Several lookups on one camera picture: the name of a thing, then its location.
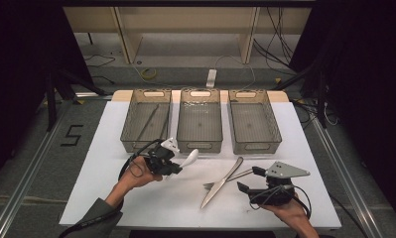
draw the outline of gray floor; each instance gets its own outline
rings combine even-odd
[[[85,56],[101,54],[108,57],[116,57],[116,60],[103,67],[90,67],[92,75],[105,76],[115,84],[110,84],[103,78],[95,78],[95,84],[107,91],[117,89],[133,89],[136,87],[161,87],[158,84],[150,84],[142,81],[132,65],[124,63],[117,36],[92,35],[94,46],[88,44],[85,34],[77,35],[79,45]],[[297,36],[291,36],[293,46],[298,40]],[[213,67],[220,56],[233,56],[238,58],[239,52],[234,36],[157,36],[150,35],[145,38],[141,45],[137,61],[138,68],[154,67],[158,76],[153,82],[170,85],[187,84],[191,86],[204,86],[207,71]],[[108,59],[88,60],[88,64],[101,64]],[[281,68],[277,64],[271,64],[275,68]],[[254,69],[256,80],[250,88],[272,88],[275,78],[286,79],[289,75],[270,70],[263,58],[253,53],[250,66]],[[242,65],[231,58],[219,61],[216,66],[218,75],[215,86],[219,88],[237,88],[252,82],[252,73],[249,66]],[[297,83],[286,92],[290,98],[299,98],[301,83]],[[74,87],[76,91],[84,91],[81,87]],[[71,193],[77,175],[82,167],[83,160],[88,151],[89,144],[102,111],[105,100],[84,100],[81,103],[72,104],[41,164],[33,183],[31,184],[26,199],[19,208],[13,219],[6,237],[57,237],[64,229],[59,226],[60,217],[65,209],[66,201]],[[300,108],[296,111],[302,121],[307,114]],[[35,157],[40,147],[48,123],[47,105],[42,104],[15,150],[15,157],[7,162],[0,172],[0,212],[4,208],[7,197],[12,195],[24,172]],[[83,125],[73,129],[73,132],[81,135],[76,147],[62,147],[64,143],[73,142],[73,138],[66,138],[66,132],[70,125]],[[320,139],[315,128],[315,123],[302,124],[310,148],[320,169],[328,191],[335,196],[350,213],[357,217],[345,189],[339,180],[337,171],[331,162],[328,151]],[[374,219],[383,237],[396,237],[396,213],[387,202],[385,196],[374,182],[368,169],[362,166],[360,159],[352,146],[351,140],[345,132],[342,124],[328,125],[327,128],[334,144],[342,156],[350,175],[353,177],[368,208],[374,215]],[[342,228],[335,231],[320,231],[335,237],[362,237],[359,229],[349,219],[341,207],[335,202],[336,212],[342,221]],[[292,231],[275,231],[278,237],[294,237]],[[128,237],[129,231],[117,228],[111,237]]]

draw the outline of table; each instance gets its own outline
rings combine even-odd
[[[128,110],[129,93],[131,92],[116,92],[114,100],[107,103],[60,224],[75,224],[96,198],[105,198],[117,182],[119,170],[129,157],[119,140]],[[173,91],[172,135],[176,135],[177,130],[179,95],[179,91]],[[232,154],[226,95],[227,91],[221,91],[224,138],[221,152],[201,154],[194,164],[184,168],[171,179],[151,182],[129,192],[125,197],[122,208],[124,215],[118,223],[119,226],[130,229],[177,230],[287,228],[273,213],[262,209],[253,210],[249,206],[247,195],[237,189],[235,181],[226,183],[216,197],[204,209],[200,209],[200,204],[207,193],[202,184],[221,179],[238,157]],[[275,161],[310,171],[310,176],[292,178],[292,180],[310,197],[313,206],[312,224],[320,229],[339,228],[341,224],[292,103],[287,102],[284,92],[273,92],[269,95],[273,98],[272,107],[283,142],[274,155],[243,155],[245,160],[237,172],[252,166],[267,169]],[[180,163],[186,156],[176,154],[173,161]],[[240,178],[238,181],[252,188],[266,187],[264,178],[254,175]],[[307,204],[304,195],[299,191],[298,194]]]

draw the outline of fork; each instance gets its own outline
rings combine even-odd
[[[238,178],[241,178],[241,177],[243,177],[243,176],[250,175],[250,174],[252,174],[252,173],[253,173],[253,170],[252,170],[252,169],[249,169],[249,170],[244,171],[244,172],[242,172],[242,173],[240,173],[240,174],[237,174],[237,175],[235,175],[235,176],[231,176],[231,177],[230,177],[229,179],[227,179],[226,181],[231,181],[231,180],[234,180],[234,179],[238,179]],[[213,184],[214,184],[214,182],[204,183],[204,184],[203,184],[203,187],[204,187],[204,189],[206,189],[206,190],[210,190],[210,189],[213,187]]]

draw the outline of knife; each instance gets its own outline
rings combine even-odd
[[[240,167],[241,163],[243,163],[243,158],[239,157],[237,159],[237,162],[235,165],[232,167],[232,169],[228,172],[228,174],[220,181],[217,181],[213,187],[210,189],[210,191],[207,193],[206,197],[203,200],[203,203],[201,204],[200,209],[202,209],[204,206],[206,206],[209,201],[216,195],[216,193],[222,188],[223,184],[226,182],[226,180]]]

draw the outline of hand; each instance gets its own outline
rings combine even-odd
[[[109,205],[117,207],[129,190],[146,185],[151,181],[160,181],[162,179],[163,176],[152,174],[146,166],[145,159],[139,156],[130,163],[129,168],[124,172],[120,181],[114,186],[105,201]]]
[[[262,205],[260,207],[272,211],[280,220],[285,222],[290,228],[295,230],[301,238],[319,237],[318,232],[313,228],[303,207],[294,199],[280,206]]]

